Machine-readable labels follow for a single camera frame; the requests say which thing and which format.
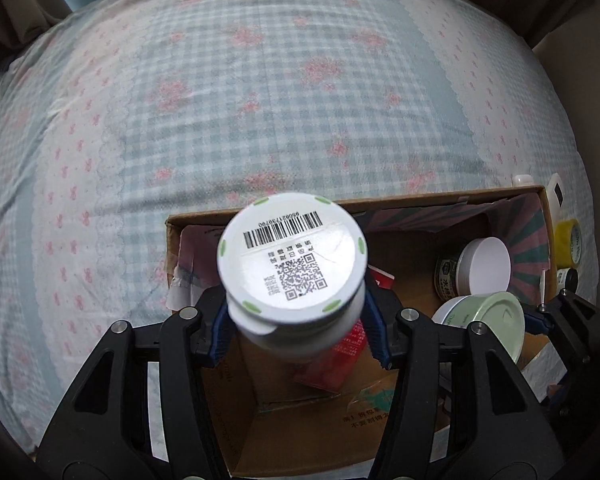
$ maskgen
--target round container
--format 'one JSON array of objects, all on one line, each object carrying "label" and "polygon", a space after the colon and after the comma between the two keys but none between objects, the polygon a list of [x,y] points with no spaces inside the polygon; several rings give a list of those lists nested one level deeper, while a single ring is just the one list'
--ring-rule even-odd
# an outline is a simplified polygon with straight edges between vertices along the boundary
[{"label": "round container", "polygon": [[510,292],[474,294],[453,298],[431,318],[434,322],[466,328],[472,321],[487,324],[514,362],[525,339],[525,316],[518,299]]},{"label": "round container", "polygon": [[476,238],[440,256],[434,273],[436,292],[443,301],[507,290],[510,277],[509,251],[496,237]]},{"label": "round container", "polygon": [[576,219],[559,222],[554,231],[555,265],[576,269],[582,257],[582,232]]},{"label": "round container", "polygon": [[557,275],[558,290],[567,290],[574,294],[578,290],[578,271],[576,269],[558,269]]},{"label": "round container", "polygon": [[366,258],[362,231],[337,204],[304,193],[256,200],[218,245],[229,316],[256,345],[307,361],[360,318]]}]

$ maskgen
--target wall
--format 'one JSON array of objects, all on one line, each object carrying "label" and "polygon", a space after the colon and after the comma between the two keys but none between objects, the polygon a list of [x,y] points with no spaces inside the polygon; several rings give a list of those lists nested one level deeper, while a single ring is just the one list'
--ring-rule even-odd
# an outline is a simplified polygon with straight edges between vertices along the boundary
[{"label": "wall", "polygon": [[589,175],[600,261],[600,0],[547,35],[534,51],[567,111]]}]

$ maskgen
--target blue gripper pad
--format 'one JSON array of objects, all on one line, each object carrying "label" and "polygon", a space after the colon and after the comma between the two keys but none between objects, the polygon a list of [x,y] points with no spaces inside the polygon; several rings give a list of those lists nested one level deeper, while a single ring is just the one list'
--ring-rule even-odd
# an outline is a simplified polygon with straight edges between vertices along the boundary
[{"label": "blue gripper pad", "polygon": [[386,334],[386,325],[382,314],[376,305],[374,297],[366,291],[365,306],[362,308],[360,320],[365,328],[366,339],[369,341],[371,355],[378,360],[382,368],[390,369],[391,354]]},{"label": "blue gripper pad", "polygon": [[214,367],[218,366],[218,363],[226,355],[234,333],[235,325],[229,317],[229,308],[224,301],[211,325],[211,345],[208,356]]}]

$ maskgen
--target barcode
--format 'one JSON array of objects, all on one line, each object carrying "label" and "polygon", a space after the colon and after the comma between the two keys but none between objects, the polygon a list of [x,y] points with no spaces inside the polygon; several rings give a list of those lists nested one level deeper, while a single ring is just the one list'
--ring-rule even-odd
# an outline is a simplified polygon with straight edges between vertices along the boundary
[{"label": "barcode", "polygon": [[260,245],[270,244],[293,235],[304,233],[321,225],[322,220],[320,220],[318,213],[313,211],[312,213],[286,218],[280,222],[272,222],[269,225],[258,227],[242,234],[244,235],[244,242],[247,244],[247,249],[253,249]]}]

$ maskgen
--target metal screw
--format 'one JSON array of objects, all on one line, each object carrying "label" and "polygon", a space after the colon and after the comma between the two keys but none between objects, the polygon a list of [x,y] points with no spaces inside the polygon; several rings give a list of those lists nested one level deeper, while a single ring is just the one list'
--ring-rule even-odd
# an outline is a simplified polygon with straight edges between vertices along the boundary
[{"label": "metal screw", "polygon": [[129,323],[127,323],[123,319],[120,319],[118,321],[113,322],[113,324],[111,325],[111,331],[115,334],[122,334],[126,330],[126,327],[128,325]]},{"label": "metal screw", "polygon": [[471,323],[471,330],[474,334],[484,335],[487,333],[489,328],[481,321],[475,321]]},{"label": "metal screw", "polygon": [[180,317],[182,319],[193,319],[198,315],[198,310],[194,306],[186,306],[182,310],[180,310]]},{"label": "metal screw", "polygon": [[416,319],[420,317],[420,314],[418,314],[417,310],[412,308],[404,308],[401,311],[400,316],[406,321],[416,321]]}]

